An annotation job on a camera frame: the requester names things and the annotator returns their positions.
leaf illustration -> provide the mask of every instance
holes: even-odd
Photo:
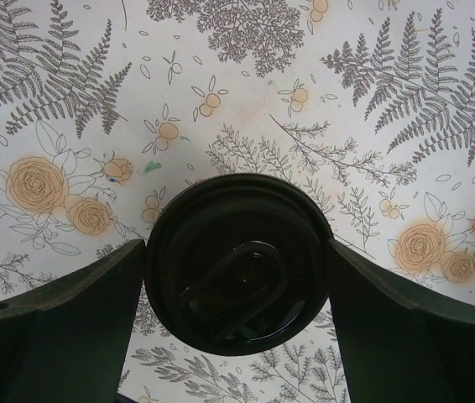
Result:
[[[10,227],[16,233],[21,233],[22,235],[34,235],[38,232],[38,229],[31,224],[17,224]]]
[[[122,238],[126,238],[127,229],[125,225],[123,225],[121,222],[115,222],[114,229],[117,230]]]
[[[398,248],[398,241],[395,239],[389,239],[389,253],[392,257],[396,256],[397,248]]]
[[[20,216],[25,215],[25,212],[23,210],[21,210],[18,207],[15,207],[15,206],[8,206],[8,205],[5,205],[5,204],[0,204],[0,209],[5,214],[8,214],[10,217],[14,217],[14,218],[18,218]]]
[[[467,235],[463,233],[455,233],[449,237],[446,237],[445,240],[445,249],[446,250],[454,250],[457,248],[459,245],[462,244],[462,242],[467,239]]]
[[[437,231],[441,231],[445,237],[450,234],[452,228],[454,227],[454,220],[452,219],[451,214],[446,214],[436,222],[435,228]]]
[[[437,222],[441,219],[441,201],[428,192],[424,196],[424,209],[431,221]]]
[[[68,149],[54,157],[53,164],[60,170],[64,170],[67,175],[71,175],[77,168],[77,158],[73,151]]]
[[[9,174],[5,170],[0,170],[0,189],[6,191],[6,182],[8,180]]]
[[[431,20],[429,40],[423,48],[415,28],[415,13],[411,13],[394,58],[387,18],[369,58],[364,57],[365,39],[359,35],[357,51],[345,42],[342,50],[335,50],[321,60],[342,76],[343,88],[353,87],[355,106],[368,93],[368,84],[375,86],[365,120],[388,102],[387,107],[381,107],[376,133],[395,121],[409,119],[405,128],[394,136],[388,152],[421,137],[424,139],[414,152],[414,163],[439,151],[467,149],[467,164],[471,165],[475,158],[475,31],[472,30],[471,60],[464,78],[458,80],[452,75],[457,71],[453,63],[456,56],[442,25],[442,10],[437,9]]]
[[[74,118],[80,137],[86,124],[101,114],[104,130],[109,133],[120,118],[114,111],[114,98],[129,70],[126,67],[108,80],[102,78],[110,21],[102,42],[81,60],[77,55],[81,49],[73,41],[78,31],[71,29],[73,22],[67,19],[68,12],[59,0],[50,2],[48,39],[26,33],[38,26],[18,21],[32,10],[16,7],[17,2],[0,3],[0,106],[16,104],[9,113],[11,120],[6,122],[6,132],[15,134],[37,120]],[[34,48],[36,42],[42,43],[41,50]],[[38,64],[26,53],[35,53]]]
[[[71,195],[80,195],[90,186],[94,185],[96,178],[89,175],[72,176],[68,179],[69,192]]]
[[[78,248],[71,246],[68,243],[52,243],[51,248],[55,252],[66,256],[77,256],[78,254],[81,254],[81,251]]]

orange berry illustration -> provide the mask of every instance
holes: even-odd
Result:
[[[216,108],[221,105],[221,98],[215,94],[210,94],[206,97],[206,104],[208,107]]]
[[[312,2],[312,7],[318,13],[324,13],[329,8],[329,2],[327,0],[314,0]]]
[[[159,136],[155,140],[155,148],[158,149],[159,151],[165,151],[166,149],[169,148],[169,140]]]
[[[389,212],[389,217],[391,217],[393,220],[395,220],[396,218],[399,217],[399,210],[397,208],[393,208],[390,212]]]
[[[159,210],[156,208],[147,208],[143,211],[143,221],[148,224],[154,224],[159,217]]]
[[[146,197],[146,200],[144,202],[146,203],[146,206],[148,206],[149,208],[159,207],[159,199],[155,196]]]
[[[383,199],[383,200],[379,203],[379,209],[380,209],[382,212],[387,212],[388,210],[390,210],[391,207],[392,207],[392,204],[390,203],[390,200],[389,200],[389,199]]]
[[[172,123],[165,122],[159,126],[159,134],[164,139],[173,140],[178,137],[178,128]]]
[[[200,111],[202,116],[208,117],[213,113],[213,109],[207,105],[206,103],[203,103],[198,110]]]
[[[297,88],[294,91],[294,101],[305,103],[308,99],[308,92],[305,88]]]
[[[311,20],[315,23],[319,23],[323,19],[323,14],[317,12],[316,10],[311,11]]]
[[[295,100],[291,102],[290,107],[294,112],[301,112],[303,110],[303,104]]]

floral pattern background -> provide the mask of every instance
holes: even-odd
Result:
[[[0,300],[235,172],[298,186],[343,243],[475,305],[475,1],[0,0]],[[350,401],[328,303],[284,346],[223,358],[144,292],[120,389]]]

fern illustration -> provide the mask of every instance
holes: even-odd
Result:
[[[147,14],[154,21],[198,14],[196,27],[211,31],[208,44],[221,62],[241,63],[248,53],[255,59],[257,75],[283,71],[303,45],[300,11],[286,0],[149,0]]]
[[[118,91],[129,72],[128,63],[104,79],[104,60],[110,47],[112,24],[97,46],[81,59],[74,41],[79,31],[59,0],[51,0],[49,38],[31,34],[39,27],[21,21],[31,13],[18,7],[19,0],[0,2],[0,107],[15,104],[6,122],[6,132],[15,134],[37,119],[73,118],[80,138],[86,125],[102,116],[104,133],[123,118],[115,111]],[[26,54],[35,54],[35,60]]]
[[[440,8],[431,20],[429,32],[424,53],[415,28],[415,13],[411,13],[399,52],[394,56],[387,18],[371,55],[360,34],[355,51],[345,42],[342,50],[334,50],[321,61],[342,75],[342,87],[353,89],[354,106],[375,86],[364,118],[380,111],[376,133],[395,121],[409,119],[407,126],[394,136],[388,152],[423,138],[413,162],[452,148],[466,149],[467,164],[471,165],[475,159],[475,31],[472,29],[471,60],[463,78],[453,75],[457,72],[452,65],[456,56],[444,34]]]

black round object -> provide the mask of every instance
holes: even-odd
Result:
[[[182,342],[226,356],[273,348],[305,328],[327,294],[332,232],[301,190],[255,174],[225,175],[179,194],[148,242],[145,285]]]

